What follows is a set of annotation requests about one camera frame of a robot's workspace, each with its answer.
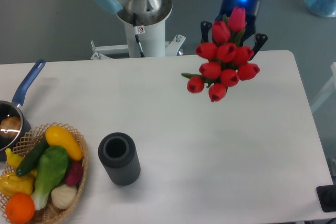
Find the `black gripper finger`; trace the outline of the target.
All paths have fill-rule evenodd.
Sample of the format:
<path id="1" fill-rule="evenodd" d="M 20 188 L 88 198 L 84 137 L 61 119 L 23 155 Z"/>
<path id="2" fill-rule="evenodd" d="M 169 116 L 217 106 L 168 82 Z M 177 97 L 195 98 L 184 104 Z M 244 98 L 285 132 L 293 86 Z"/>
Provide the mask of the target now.
<path id="1" fill-rule="evenodd" d="M 204 20 L 200 23 L 200 27 L 203 42 L 209 42 L 208 33 L 212 28 L 212 23 Z"/>
<path id="2" fill-rule="evenodd" d="M 254 41 L 255 41 L 255 45 L 253 47 L 254 54 L 249 58 L 249 60 L 252 60 L 256 56 L 256 54 L 263 47 L 263 45 L 266 43 L 267 40 L 268 36 L 266 34 L 261 33 L 254 34 Z"/>

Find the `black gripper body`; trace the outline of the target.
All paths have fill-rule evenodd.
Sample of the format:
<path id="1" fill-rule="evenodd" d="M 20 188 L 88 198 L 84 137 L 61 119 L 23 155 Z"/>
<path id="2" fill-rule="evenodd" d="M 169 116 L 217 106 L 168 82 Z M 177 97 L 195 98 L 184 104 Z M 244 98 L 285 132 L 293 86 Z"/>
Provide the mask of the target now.
<path id="1" fill-rule="evenodd" d="M 242 41 L 247 40 L 256 32 L 255 21 L 259 10 L 260 0 L 223 0 L 215 21 L 220 21 L 223 15 L 229 17 L 234 7 L 243 7 L 246 13 L 246 31 L 243 35 Z"/>

